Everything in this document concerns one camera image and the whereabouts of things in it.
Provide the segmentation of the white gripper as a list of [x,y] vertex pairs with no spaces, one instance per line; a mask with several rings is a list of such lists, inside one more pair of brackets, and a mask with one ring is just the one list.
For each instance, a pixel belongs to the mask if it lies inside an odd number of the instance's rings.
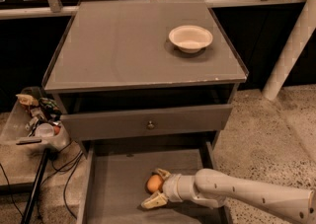
[[154,170],[155,175],[159,175],[164,182],[162,189],[163,192],[159,190],[155,191],[151,196],[146,198],[141,206],[144,209],[152,209],[156,207],[164,206],[168,203],[168,200],[171,202],[182,202],[178,193],[178,181],[181,177],[180,174],[172,174],[164,169],[157,168]]

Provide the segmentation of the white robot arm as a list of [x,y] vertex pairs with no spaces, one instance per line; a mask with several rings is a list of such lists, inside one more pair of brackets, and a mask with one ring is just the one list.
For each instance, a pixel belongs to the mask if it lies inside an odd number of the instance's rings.
[[213,169],[194,175],[171,174],[157,169],[157,187],[141,206],[152,209],[168,202],[191,201],[209,208],[224,205],[227,197],[237,199],[292,224],[315,224],[315,190],[283,187],[230,177]]

